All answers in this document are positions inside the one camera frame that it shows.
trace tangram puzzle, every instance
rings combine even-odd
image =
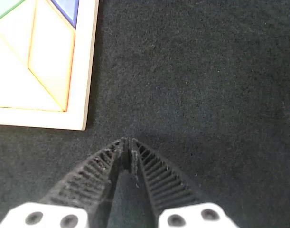
[[[0,0],[0,124],[84,130],[98,0]]]

